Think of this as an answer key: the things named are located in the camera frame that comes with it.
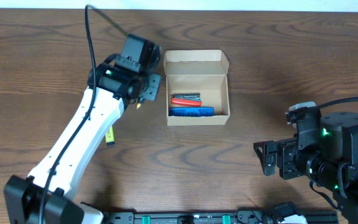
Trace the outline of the correction tape dispenser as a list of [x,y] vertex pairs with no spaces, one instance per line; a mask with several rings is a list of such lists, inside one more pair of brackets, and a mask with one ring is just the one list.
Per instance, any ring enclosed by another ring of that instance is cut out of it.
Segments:
[[144,103],[144,98],[143,97],[139,98],[138,102],[137,102],[136,109],[138,110],[142,106],[143,103]]

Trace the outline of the cardboard box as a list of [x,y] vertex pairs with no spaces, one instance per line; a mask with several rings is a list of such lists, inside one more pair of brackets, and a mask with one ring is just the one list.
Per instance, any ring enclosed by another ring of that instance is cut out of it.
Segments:
[[[231,115],[227,73],[229,61],[222,50],[168,50],[164,54],[167,125],[225,125]],[[212,116],[172,116],[171,97],[200,94],[202,107],[214,109]]]

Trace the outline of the blue plastic whiteboard eraser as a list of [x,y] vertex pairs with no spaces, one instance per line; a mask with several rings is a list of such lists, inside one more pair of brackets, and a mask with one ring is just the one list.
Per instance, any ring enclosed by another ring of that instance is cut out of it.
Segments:
[[171,108],[168,111],[168,115],[169,116],[183,116],[183,117],[214,116],[214,108],[212,108],[212,107]]

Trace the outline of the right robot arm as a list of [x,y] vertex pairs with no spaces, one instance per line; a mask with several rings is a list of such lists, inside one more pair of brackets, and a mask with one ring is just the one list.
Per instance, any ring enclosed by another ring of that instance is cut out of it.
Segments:
[[286,116],[296,126],[292,138],[254,143],[264,175],[278,169],[284,180],[306,176],[332,192],[327,200],[349,223],[358,223],[358,113],[300,108]]

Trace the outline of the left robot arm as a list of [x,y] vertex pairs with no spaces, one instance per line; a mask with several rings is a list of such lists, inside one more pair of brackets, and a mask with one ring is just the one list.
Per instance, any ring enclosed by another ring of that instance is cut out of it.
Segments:
[[20,223],[103,223],[105,214],[73,202],[81,178],[105,134],[129,104],[156,99],[161,82],[154,72],[161,48],[128,35],[89,73],[81,103],[62,135],[26,178],[13,175],[4,187],[9,221]]

